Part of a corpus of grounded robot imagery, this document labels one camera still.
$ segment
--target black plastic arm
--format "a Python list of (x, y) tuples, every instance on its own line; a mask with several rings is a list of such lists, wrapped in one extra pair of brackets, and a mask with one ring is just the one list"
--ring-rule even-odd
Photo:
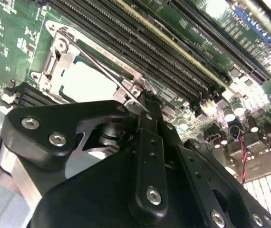
[[(38, 167), (60, 170), (75, 149), (76, 134), (84, 133), (86, 142), (98, 125), (120, 122), (128, 116), (129, 111), (116, 101), (14, 109), (5, 117), (1, 139), (10, 151)], [(59, 145), (64, 145), (53, 145), (52, 134), (62, 135), (64, 140)]]
[[(203, 144), (183, 144), (162, 120), (159, 104), (141, 99), (150, 113), (130, 122), (129, 111), (115, 101), (21, 108), (6, 116), (0, 168), (8, 173), (0, 171), (0, 180), (12, 180), (15, 185), (4, 185), (32, 203), (31, 228), (271, 228), (270, 213)], [(107, 134), (106, 142), (124, 141), (119, 151), (62, 178), (76, 134), (84, 133), (79, 144), (92, 149), (88, 144), (101, 142), (98, 132)]]

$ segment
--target surface-mount component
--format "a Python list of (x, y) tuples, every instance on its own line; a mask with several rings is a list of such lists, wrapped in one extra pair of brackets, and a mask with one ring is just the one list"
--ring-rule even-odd
[(251, 132), (258, 132), (258, 125), (254, 117), (248, 118), (249, 129)]
[(242, 116), (244, 114), (244, 112), (245, 112), (245, 109), (244, 109), (243, 105), (241, 103), (239, 103), (239, 102), (234, 103), (232, 105), (232, 109), (234, 111), (234, 114), (236, 116), (238, 116), (238, 117)]
[(264, 134), (268, 137), (271, 137), (271, 123), (265, 123), (263, 125)]
[(227, 137), (225, 132), (220, 132), (220, 143), (221, 145), (227, 144)]
[(236, 118), (236, 116), (234, 114), (234, 111), (231, 108), (226, 108), (224, 110), (223, 114), (224, 114), (224, 120), (226, 122), (231, 122), (231, 121), (233, 121)]

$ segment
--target electrolytic capacitor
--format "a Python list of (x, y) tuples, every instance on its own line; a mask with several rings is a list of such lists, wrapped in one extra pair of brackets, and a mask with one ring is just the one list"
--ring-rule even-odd
[(226, 138), (225, 132), (220, 132), (220, 143), (221, 143), (221, 145), (227, 144), (227, 138)]
[(243, 107), (241, 103), (234, 103), (232, 105), (232, 109), (234, 110), (234, 114), (236, 116), (242, 116), (245, 112), (245, 108)]
[(263, 131), (266, 136), (271, 137), (271, 123), (265, 123), (263, 125)]
[(231, 122), (231, 121), (235, 120), (235, 118), (236, 117), (235, 117), (234, 112), (232, 111), (232, 109), (230, 109), (230, 108), (225, 109), (225, 111), (224, 111), (224, 120), (226, 122)]
[(221, 146), (220, 138), (214, 140), (213, 146), (214, 146), (214, 148), (220, 148), (220, 146)]
[(179, 122), (179, 130), (180, 131), (186, 131), (188, 128), (187, 120), (186, 119), (180, 119)]
[(248, 125), (251, 132), (258, 132), (258, 125), (254, 117), (248, 118)]

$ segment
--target silver screw head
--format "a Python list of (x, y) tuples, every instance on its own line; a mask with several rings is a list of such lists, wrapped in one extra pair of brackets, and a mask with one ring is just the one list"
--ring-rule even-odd
[(35, 130), (39, 127), (39, 121), (32, 117), (27, 117), (21, 121), (21, 125), (29, 130)]
[(260, 227), (263, 227), (263, 222), (262, 222), (261, 218), (256, 214), (252, 214), (252, 216), (253, 216), (253, 219), (256, 222), (256, 224)]
[(271, 219), (266, 215), (264, 215), (263, 217), (267, 221), (267, 223), (271, 226)]
[(146, 197), (154, 205), (159, 205), (162, 201), (160, 193), (152, 188), (147, 189)]
[(149, 113), (146, 114), (146, 117), (147, 117), (149, 120), (152, 120), (152, 119), (153, 119)]
[(53, 133), (52, 135), (49, 136), (49, 142), (52, 145), (61, 147), (65, 145), (67, 141), (66, 141), (66, 138), (62, 134)]
[(219, 227), (219, 228), (224, 228), (225, 227), (225, 221), (223, 217), (219, 214), (218, 211), (212, 210), (211, 211), (211, 217), (214, 223)]
[(67, 49), (67, 43), (64, 39), (58, 39), (55, 43), (55, 48), (59, 51), (59, 52), (64, 52)]
[(170, 123), (167, 123), (166, 125), (167, 125), (167, 127), (168, 127), (170, 130), (173, 130), (173, 129), (174, 129), (174, 127), (173, 127)]

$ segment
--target pcie slot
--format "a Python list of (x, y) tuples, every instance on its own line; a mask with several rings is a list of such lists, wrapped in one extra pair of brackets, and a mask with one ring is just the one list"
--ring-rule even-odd
[(129, 29), (132, 29), (133, 33), (137, 37), (141, 35), (140, 38), (145, 39), (144, 42), (153, 44), (154, 45), (153, 51), (155, 51), (156, 53), (159, 52), (164, 60), (168, 61), (171, 65), (178, 68), (182, 73), (191, 75), (191, 77), (195, 78), (204, 86), (210, 86), (213, 84), (213, 81), (209, 77), (205, 76), (203, 73), (198, 71), (194, 66), (186, 65), (185, 60), (182, 60), (182, 57), (179, 56), (177, 53), (173, 52), (172, 49), (164, 48), (164, 43), (162, 43), (161, 40), (156, 38), (148, 30), (139, 27), (137, 22), (133, 18), (130, 18), (125, 12), (117, 14), (119, 9), (116, 8), (116, 6), (113, 3), (108, 1), (103, 2), (92, 1), (92, 2), (93, 2), (92, 4), (96, 5), (100, 10), (107, 13), (114, 20), (119, 21), (120, 24), (128, 27)]
[(171, 0), (168, 3), (188, 23), (204, 34), (210, 42), (217, 44), (228, 58), (235, 62), (245, 73), (249, 74), (256, 82), (262, 83), (269, 80), (271, 76), (265, 68), (246, 50), (215, 22), (209, 20), (202, 14), (191, 1)]
[[(74, 0), (66, 0), (66, 2), (71, 5), (72, 7), (78, 7), (78, 11), (80, 11), (85, 17), (89, 18), (91, 21), (99, 25), (102, 29), (104, 29), (110, 36), (115, 37), (116, 39), (120, 40), (121, 43), (124, 43), (128, 48), (135, 51), (137, 49), (140, 49), (144, 56), (150, 57), (150, 62), (152, 64), (159, 64), (160, 70), (165, 73), (166, 75), (173, 75), (177, 78), (180, 78), (180, 80), (184, 81), (184, 83), (188, 84), (188, 90), (195, 96), (199, 96), (199, 92), (204, 93), (206, 89), (199, 87), (194, 81), (192, 81), (190, 78), (191, 76), (195, 76), (194, 72), (193, 75), (188, 74), (188, 77), (183, 76), (176, 68), (174, 68), (171, 64), (169, 64), (167, 61), (161, 61), (162, 57), (163, 59), (172, 59), (171, 56), (168, 56), (161, 47), (156, 48), (154, 44), (149, 43), (145, 38), (141, 37), (141, 39), (145, 40), (144, 43), (141, 43), (141, 41), (138, 40), (138, 33), (136, 31), (133, 31), (134, 37), (132, 38), (130, 35), (128, 35), (127, 32), (132, 33), (132, 31), (128, 29), (128, 31), (125, 31), (123, 28), (121, 28), (116, 23), (112, 22), (108, 17), (105, 15), (99, 13), (99, 11), (94, 8), (93, 6), (86, 4), (83, 2), (75, 3)], [(147, 44), (150, 47), (153, 47), (156, 54), (153, 54), (151, 49), (144, 48), (143, 44)]]
[(122, 53), (126, 53), (126, 55), (124, 55), (126, 62), (136, 68), (142, 74), (150, 75), (154, 79), (163, 83), (165, 86), (171, 88), (175, 93), (181, 97), (184, 97), (188, 101), (196, 99), (196, 97), (194, 97), (191, 93), (187, 92), (187, 88), (181, 82), (171, 76), (164, 75), (162, 72), (159, 72), (157, 68), (153, 69), (151, 66), (147, 65), (147, 63), (142, 58), (136, 56), (131, 51), (122, 48), (120, 43), (118, 43), (112, 37), (105, 36), (104, 33), (95, 28), (90, 22), (87, 22), (84, 17), (80, 16), (78, 12), (71, 7), (67, 7), (67, 5), (63, 5), (58, 1), (51, 1), (50, 6), (60, 12), (67, 19), (80, 25), (82, 29), (87, 31), (97, 40), (100, 40), (101, 45), (104, 44), (105, 48), (109, 48), (113, 54), (117, 55), (117, 57), (122, 57)]

